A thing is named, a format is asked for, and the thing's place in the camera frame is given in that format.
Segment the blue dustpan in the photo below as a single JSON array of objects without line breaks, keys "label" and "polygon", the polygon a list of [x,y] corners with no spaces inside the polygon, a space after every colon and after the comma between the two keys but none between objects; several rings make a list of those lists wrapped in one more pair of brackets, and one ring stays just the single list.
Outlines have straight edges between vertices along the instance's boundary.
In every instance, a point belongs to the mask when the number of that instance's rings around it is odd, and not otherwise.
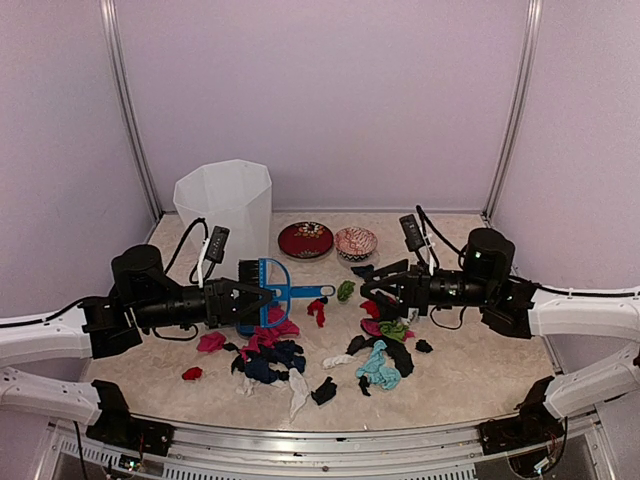
[{"label": "blue dustpan", "polygon": [[237,323],[235,325],[235,330],[239,336],[248,338],[253,336],[260,327],[262,327],[262,322],[260,320],[256,320]]}]

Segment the blue hand brush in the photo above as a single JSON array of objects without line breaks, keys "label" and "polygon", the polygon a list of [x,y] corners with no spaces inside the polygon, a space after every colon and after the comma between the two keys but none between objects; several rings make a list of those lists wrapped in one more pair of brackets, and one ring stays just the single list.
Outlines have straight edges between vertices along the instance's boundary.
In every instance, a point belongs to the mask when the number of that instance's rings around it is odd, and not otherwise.
[{"label": "blue hand brush", "polygon": [[294,299],[323,296],[329,298],[336,294],[336,287],[333,285],[294,286],[288,269],[281,262],[272,258],[239,261],[238,280],[246,283],[250,280],[258,281],[265,288],[269,288],[274,294],[274,299],[269,302],[271,304],[269,310],[271,307],[280,307],[284,310],[284,316],[287,318]]}]

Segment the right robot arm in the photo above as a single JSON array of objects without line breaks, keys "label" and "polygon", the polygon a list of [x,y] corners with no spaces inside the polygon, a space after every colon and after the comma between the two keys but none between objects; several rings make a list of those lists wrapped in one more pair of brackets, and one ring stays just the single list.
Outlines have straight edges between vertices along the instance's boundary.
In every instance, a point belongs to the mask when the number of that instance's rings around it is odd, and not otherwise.
[{"label": "right robot arm", "polygon": [[431,309],[474,307],[490,330],[509,338],[586,335],[628,346],[572,373],[537,381],[519,405],[511,433],[535,442],[559,420],[639,387],[639,290],[560,290],[515,278],[514,244],[490,228],[472,230],[458,270],[407,260],[373,271],[360,288],[382,313],[407,317]]}]

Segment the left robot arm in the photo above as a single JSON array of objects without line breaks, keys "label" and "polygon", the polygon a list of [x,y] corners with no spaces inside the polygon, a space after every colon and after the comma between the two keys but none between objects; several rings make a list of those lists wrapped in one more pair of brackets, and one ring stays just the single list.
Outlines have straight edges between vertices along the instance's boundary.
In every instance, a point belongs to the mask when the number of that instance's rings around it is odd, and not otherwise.
[{"label": "left robot arm", "polygon": [[121,445],[140,434],[137,418],[111,382],[65,383],[27,374],[18,365],[51,359],[101,359],[141,344],[152,330],[203,324],[261,325],[274,292],[264,285],[262,263],[243,261],[240,278],[181,285],[164,271],[160,250],[136,245],[114,258],[114,286],[39,318],[1,322],[1,407],[82,423],[100,424]]}]

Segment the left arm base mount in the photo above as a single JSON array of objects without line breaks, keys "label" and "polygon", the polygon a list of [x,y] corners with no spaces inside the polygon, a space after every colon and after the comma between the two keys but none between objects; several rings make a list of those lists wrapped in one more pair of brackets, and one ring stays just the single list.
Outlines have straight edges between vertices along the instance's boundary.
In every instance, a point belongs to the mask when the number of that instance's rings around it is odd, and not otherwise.
[{"label": "left arm base mount", "polygon": [[112,382],[94,380],[99,416],[85,435],[102,443],[142,454],[166,457],[175,428],[168,423],[133,416],[120,388]]}]

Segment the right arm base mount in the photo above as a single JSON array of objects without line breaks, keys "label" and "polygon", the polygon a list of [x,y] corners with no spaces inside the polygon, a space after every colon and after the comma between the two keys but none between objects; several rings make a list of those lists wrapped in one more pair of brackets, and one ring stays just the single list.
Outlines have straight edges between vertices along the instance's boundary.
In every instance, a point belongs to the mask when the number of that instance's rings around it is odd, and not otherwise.
[{"label": "right arm base mount", "polygon": [[479,441],[484,455],[492,455],[542,444],[560,438],[567,427],[563,417],[556,418],[543,405],[552,376],[538,380],[525,399],[516,406],[517,414],[478,425]]}]

